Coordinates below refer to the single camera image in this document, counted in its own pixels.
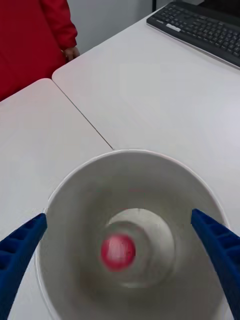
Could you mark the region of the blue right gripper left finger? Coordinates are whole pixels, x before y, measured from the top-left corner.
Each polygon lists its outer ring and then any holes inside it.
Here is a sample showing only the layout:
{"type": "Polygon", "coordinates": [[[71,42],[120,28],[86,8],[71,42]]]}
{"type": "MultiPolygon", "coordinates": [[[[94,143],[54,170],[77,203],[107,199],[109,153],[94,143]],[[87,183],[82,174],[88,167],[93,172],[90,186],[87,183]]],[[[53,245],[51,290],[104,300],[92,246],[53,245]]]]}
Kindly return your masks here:
{"type": "Polygon", "coordinates": [[[0,241],[0,319],[10,314],[16,294],[32,256],[47,229],[40,213],[0,241]]]}

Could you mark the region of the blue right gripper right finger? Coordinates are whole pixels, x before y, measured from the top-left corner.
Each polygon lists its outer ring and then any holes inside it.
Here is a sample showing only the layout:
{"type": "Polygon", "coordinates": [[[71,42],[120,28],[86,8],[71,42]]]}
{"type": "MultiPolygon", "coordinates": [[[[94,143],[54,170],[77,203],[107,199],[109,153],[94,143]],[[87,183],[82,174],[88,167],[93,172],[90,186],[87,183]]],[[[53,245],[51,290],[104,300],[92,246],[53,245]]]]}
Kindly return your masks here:
{"type": "Polygon", "coordinates": [[[204,212],[193,209],[191,225],[219,278],[235,320],[240,318],[240,237],[204,212]]]}

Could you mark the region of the person's hand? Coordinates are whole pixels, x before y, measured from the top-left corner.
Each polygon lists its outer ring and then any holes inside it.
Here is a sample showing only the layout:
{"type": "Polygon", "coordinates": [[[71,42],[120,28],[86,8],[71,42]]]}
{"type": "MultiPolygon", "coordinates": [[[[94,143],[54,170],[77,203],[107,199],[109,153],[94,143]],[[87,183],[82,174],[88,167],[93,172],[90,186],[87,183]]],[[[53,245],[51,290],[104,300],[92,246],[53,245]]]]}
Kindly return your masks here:
{"type": "Polygon", "coordinates": [[[80,56],[80,52],[76,46],[62,50],[62,53],[65,56],[66,62],[70,62],[80,56]]]}

